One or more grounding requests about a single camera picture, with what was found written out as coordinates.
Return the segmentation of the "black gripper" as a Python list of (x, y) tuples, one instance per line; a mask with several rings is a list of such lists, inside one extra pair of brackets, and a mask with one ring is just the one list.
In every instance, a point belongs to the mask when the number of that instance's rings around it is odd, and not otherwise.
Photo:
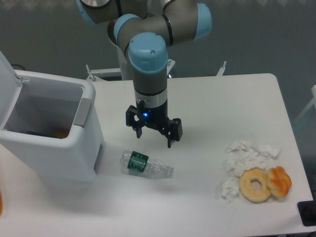
[(171, 148), (174, 142), (180, 141), (183, 135), (182, 121), (180, 118), (168, 118), (168, 103), (155, 108), (145, 107), (145, 101), (141, 100), (134, 107), (130, 105), (125, 112), (125, 122), (136, 132), (136, 137), (142, 135), (142, 127), (148, 127), (159, 131), (167, 138), (167, 147)]

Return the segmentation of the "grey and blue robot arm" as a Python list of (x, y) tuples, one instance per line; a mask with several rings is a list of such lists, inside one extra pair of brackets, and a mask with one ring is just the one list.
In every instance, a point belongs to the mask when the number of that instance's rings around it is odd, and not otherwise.
[(79, 0), (88, 24), (113, 21), (109, 37), (130, 66), (135, 106), (126, 113), (126, 125), (137, 137), (143, 127), (158, 131), (169, 145), (183, 134), (179, 118), (170, 119), (167, 108), (167, 48), (207, 36), (212, 29), (209, 7), (194, 0), (162, 0), (162, 13), (150, 16), (145, 0)]

